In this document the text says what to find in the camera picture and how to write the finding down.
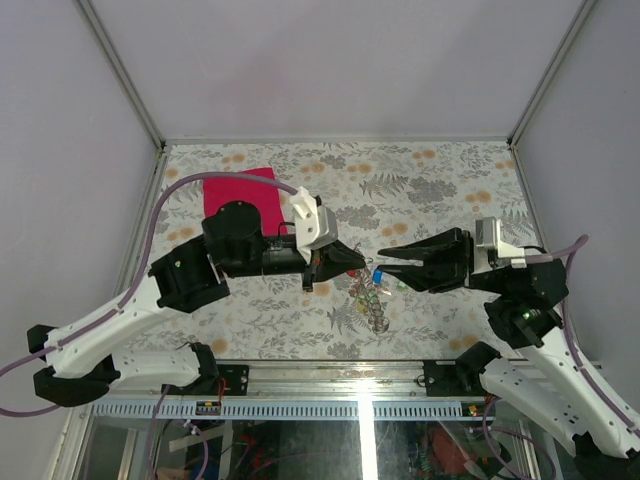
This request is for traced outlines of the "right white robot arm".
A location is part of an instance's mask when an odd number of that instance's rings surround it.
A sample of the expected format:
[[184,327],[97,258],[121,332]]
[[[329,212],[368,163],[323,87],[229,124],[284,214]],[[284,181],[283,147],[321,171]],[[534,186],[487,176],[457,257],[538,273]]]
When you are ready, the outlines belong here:
[[484,309],[494,334],[545,376],[546,390],[495,348],[477,342],[454,363],[458,387],[511,404],[572,456],[586,479],[639,476],[639,414],[614,391],[580,350],[566,315],[568,269],[586,242],[553,253],[527,254],[502,238],[495,217],[474,231],[452,228],[425,240],[380,250],[382,264],[416,292],[458,288],[495,294]]

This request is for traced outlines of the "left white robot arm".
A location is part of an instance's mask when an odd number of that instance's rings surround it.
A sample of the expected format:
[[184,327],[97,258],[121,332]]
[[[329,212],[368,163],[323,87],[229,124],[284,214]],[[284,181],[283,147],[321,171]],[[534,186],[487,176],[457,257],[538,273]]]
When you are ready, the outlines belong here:
[[201,226],[201,235],[153,262],[133,293],[65,327],[28,330],[30,352],[46,363],[33,376],[37,397],[76,407],[116,391],[222,396],[226,381],[210,346],[189,341],[136,351],[127,343],[228,297],[231,278],[298,274],[310,292],[366,265],[338,240],[333,213],[323,205],[296,218],[291,234],[264,235],[258,208],[243,201],[223,205]]

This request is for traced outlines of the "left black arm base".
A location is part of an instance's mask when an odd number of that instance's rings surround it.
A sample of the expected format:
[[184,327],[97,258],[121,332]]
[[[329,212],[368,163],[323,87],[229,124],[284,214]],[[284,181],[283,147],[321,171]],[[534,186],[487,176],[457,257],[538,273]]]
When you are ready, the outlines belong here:
[[244,397],[249,387],[249,366],[243,364],[218,365],[212,373],[208,373],[200,386],[200,395],[227,397]]

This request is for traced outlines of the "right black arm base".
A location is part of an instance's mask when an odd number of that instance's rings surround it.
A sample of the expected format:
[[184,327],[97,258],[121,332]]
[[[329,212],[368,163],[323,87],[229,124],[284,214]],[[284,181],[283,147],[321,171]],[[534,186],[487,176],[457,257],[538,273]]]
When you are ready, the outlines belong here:
[[487,391],[480,375],[501,354],[479,341],[454,360],[423,360],[424,388],[428,397],[479,397]]

